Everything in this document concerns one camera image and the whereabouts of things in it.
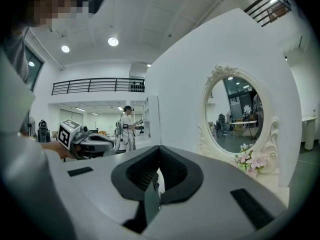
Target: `ornate mirror frame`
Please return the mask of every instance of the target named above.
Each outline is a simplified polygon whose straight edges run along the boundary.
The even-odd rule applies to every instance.
[[[200,140],[197,147],[197,152],[203,156],[219,159],[226,162],[233,162],[235,155],[239,153],[231,153],[218,145],[216,140],[210,134],[209,124],[207,120],[206,105],[208,97],[213,87],[222,79],[226,77],[238,77],[248,81],[256,92],[259,94],[263,105],[263,128],[257,142],[248,150],[253,152],[262,152],[266,155],[273,157],[272,163],[269,168],[265,169],[265,173],[270,173],[277,166],[278,152],[277,152],[277,135],[279,120],[274,115],[273,109],[269,102],[268,92],[264,90],[261,85],[247,72],[233,68],[229,66],[218,66],[214,67],[211,75],[208,76],[207,82],[204,85],[201,100],[200,100],[200,112],[199,112],[199,124],[198,132],[200,134]]]

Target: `white pillar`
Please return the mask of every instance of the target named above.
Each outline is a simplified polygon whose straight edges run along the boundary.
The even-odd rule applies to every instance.
[[[314,148],[315,132],[316,132],[316,120],[309,120],[305,127],[305,143],[304,149],[310,151]]]

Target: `person's hand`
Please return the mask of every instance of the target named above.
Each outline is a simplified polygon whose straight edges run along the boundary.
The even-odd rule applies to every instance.
[[[44,150],[52,150],[52,151],[57,152],[59,154],[60,159],[64,159],[64,158],[75,159],[71,155],[69,150],[66,149],[59,141],[41,143],[41,145]],[[75,148],[76,152],[78,152],[81,149],[81,147],[79,145],[76,145],[74,148]]]

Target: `white shirt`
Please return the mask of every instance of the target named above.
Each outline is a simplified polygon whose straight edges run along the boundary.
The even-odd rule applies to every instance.
[[[134,134],[134,130],[133,130],[133,129],[129,130],[128,128],[124,128],[124,125],[128,125],[128,126],[132,125],[129,116],[127,116],[126,114],[124,114],[124,115],[121,117],[120,124],[121,124],[121,126],[122,126],[122,128],[123,128],[123,134],[124,134],[124,135],[128,136],[128,133],[129,133],[129,134]]]

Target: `pink flower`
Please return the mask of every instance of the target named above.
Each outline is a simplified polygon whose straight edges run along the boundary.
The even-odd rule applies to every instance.
[[[249,167],[248,167],[248,169],[246,170],[245,173],[246,173],[247,175],[253,177],[253,178],[255,178],[255,177],[257,176],[257,174],[258,174],[257,170],[252,169],[252,168],[249,168]]]
[[[265,167],[268,164],[268,156],[261,154],[260,152],[252,153],[251,159],[246,161],[247,164],[251,165],[252,169]]]
[[[239,155],[240,163],[244,163],[249,158],[250,158],[250,155],[248,155],[246,153]]]

